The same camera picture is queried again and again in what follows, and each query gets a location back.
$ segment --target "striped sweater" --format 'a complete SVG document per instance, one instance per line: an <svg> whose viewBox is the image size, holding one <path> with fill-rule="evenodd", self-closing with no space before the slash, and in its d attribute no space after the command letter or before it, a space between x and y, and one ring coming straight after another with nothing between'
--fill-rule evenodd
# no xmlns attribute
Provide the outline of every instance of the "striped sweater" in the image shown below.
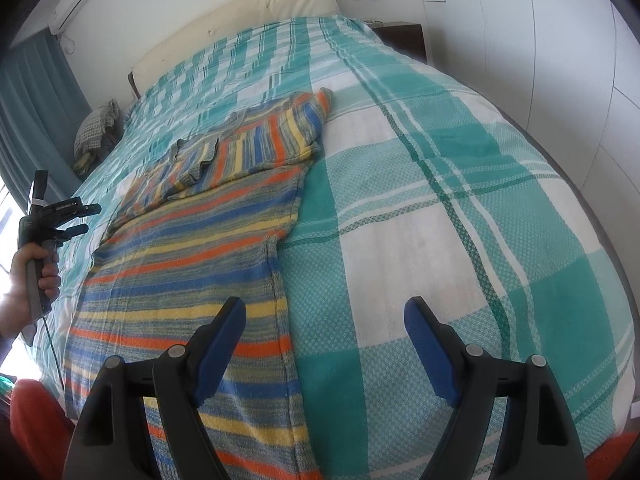
<svg viewBox="0 0 640 480"><path fill-rule="evenodd" d="M297 93L233 114L178 142L132 184L94 253L70 330L70 416L106 357L153 358L239 296L247 326L202 421L232 478L319 477L276 244L296 222L331 98L325 89ZM145 405L161 471L175 477L155 399Z"/></svg>

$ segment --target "nightstand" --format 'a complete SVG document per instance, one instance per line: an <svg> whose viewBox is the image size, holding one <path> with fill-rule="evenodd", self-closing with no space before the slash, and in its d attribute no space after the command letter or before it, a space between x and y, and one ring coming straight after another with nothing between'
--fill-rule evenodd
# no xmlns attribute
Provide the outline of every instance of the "nightstand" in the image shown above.
<svg viewBox="0 0 640 480"><path fill-rule="evenodd" d="M424 36L420 23L388 22L367 23L386 46L418 61L427 62Z"/></svg>

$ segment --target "headboard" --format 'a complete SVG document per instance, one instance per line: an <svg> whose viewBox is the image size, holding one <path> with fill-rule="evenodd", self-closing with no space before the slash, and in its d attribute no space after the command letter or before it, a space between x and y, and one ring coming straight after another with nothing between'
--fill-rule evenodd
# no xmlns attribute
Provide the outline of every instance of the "headboard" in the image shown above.
<svg viewBox="0 0 640 480"><path fill-rule="evenodd" d="M340 14L335 0L233 0L181 28L153 47L129 73L134 94L140 95L181 61L246 28L302 16Z"/></svg>

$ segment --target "green and white checkered blanket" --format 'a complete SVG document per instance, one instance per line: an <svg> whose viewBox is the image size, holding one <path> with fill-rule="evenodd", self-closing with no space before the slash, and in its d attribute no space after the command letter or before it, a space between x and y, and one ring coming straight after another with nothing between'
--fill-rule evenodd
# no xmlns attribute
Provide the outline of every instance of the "green and white checkered blanket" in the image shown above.
<svg viewBox="0 0 640 480"><path fill-rule="evenodd" d="M293 91L334 91L323 156L279 248L312 448L326 477L416 478L449 409L402 322L420 295L465 342L548 359L585 454L631 402L634 336L620 280L568 185L484 98L342 17L265 25L160 79L82 185L103 214L62 250L62 354L79 287L132 179L172 142ZM39 333L46 384L59 393ZM478 464L487 476L504 403Z"/></svg>

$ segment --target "curtain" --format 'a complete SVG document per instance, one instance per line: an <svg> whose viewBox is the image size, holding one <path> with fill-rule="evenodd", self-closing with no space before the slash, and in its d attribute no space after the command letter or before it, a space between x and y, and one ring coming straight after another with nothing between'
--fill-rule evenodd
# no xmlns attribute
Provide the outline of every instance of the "curtain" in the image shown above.
<svg viewBox="0 0 640 480"><path fill-rule="evenodd" d="M36 170L49 170L47 202L76 192L80 180L71 169L74 139L90 112L48 30L6 54L0 64L0 175L23 210Z"/></svg>

